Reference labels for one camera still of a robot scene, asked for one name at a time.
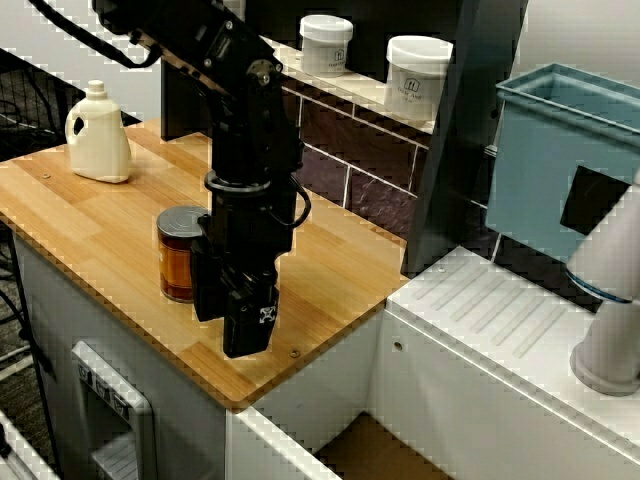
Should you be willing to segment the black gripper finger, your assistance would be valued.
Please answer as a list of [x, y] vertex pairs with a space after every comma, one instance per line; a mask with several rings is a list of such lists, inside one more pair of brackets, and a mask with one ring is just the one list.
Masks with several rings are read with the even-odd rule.
[[200, 322], [223, 317], [228, 289], [222, 282], [222, 264], [207, 239], [191, 243], [191, 286], [196, 316]]
[[279, 292], [273, 284], [243, 286], [228, 296], [223, 351], [238, 358], [267, 349], [278, 313]]

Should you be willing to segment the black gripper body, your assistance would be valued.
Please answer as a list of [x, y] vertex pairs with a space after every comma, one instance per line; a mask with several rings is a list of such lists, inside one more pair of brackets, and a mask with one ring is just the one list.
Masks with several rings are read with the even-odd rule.
[[276, 287], [275, 262], [292, 248], [297, 180], [290, 174], [262, 183], [230, 183], [205, 176], [211, 194], [207, 214], [198, 219], [201, 236], [220, 257], [228, 294], [243, 286]]

